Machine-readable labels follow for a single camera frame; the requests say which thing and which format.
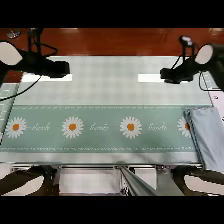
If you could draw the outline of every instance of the folded towel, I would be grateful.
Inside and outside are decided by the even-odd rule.
[[[184,111],[191,136],[206,170],[224,172],[224,127],[217,108]]]

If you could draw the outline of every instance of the wooden floor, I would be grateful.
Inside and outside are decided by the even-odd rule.
[[[27,50],[28,28],[17,39],[9,39],[8,28],[0,28],[0,40]],[[58,55],[177,56],[180,35],[190,36],[199,47],[224,44],[224,28],[45,28],[41,42],[58,48]],[[43,53],[50,53],[43,47]],[[21,73],[9,72],[5,82],[19,82]]]

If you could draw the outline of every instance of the white flower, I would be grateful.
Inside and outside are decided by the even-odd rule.
[[[178,130],[182,132],[182,135],[184,135],[185,137],[191,138],[190,126],[184,117],[179,119],[177,127],[178,127]]]
[[[23,131],[26,130],[26,121],[22,117],[15,117],[14,119],[11,119],[10,122],[8,122],[6,126],[6,135],[8,138],[17,138],[21,134],[23,134]]]
[[[123,131],[123,135],[126,135],[126,138],[130,139],[140,135],[140,130],[142,130],[140,121],[134,117],[126,117],[126,119],[123,119],[120,127],[120,131]]]
[[[79,136],[82,134],[83,130],[83,122],[78,117],[69,117],[66,119],[65,122],[63,122],[62,125],[62,131],[64,132],[63,135],[66,135],[66,138],[70,137],[75,138],[76,136]]]

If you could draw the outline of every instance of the table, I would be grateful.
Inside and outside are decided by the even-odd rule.
[[[210,95],[198,87],[198,75],[193,82],[180,85],[158,79],[138,81],[138,74],[158,76],[160,69],[171,67],[176,57],[56,56],[51,60],[68,61],[72,75],[60,81],[41,78],[42,81],[15,99],[9,123],[19,118],[20,125],[26,127],[13,139],[8,137],[12,133],[5,132],[1,162],[101,165],[200,162],[192,140],[177,127],[186,107],[212,106]],[[24,74],[18,91],[37,78]],[[128,133],[133,128],[128,126],[130,120],[136,122],[135,127],[140,124],[135,138],[125,132],[125,128]],[[78,134],[71,135],[76,128]]]

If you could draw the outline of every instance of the gray cloth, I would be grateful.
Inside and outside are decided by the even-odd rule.
[[[191,137],[206,170],[224,172],[224,127],[217,108],[184,111]]]

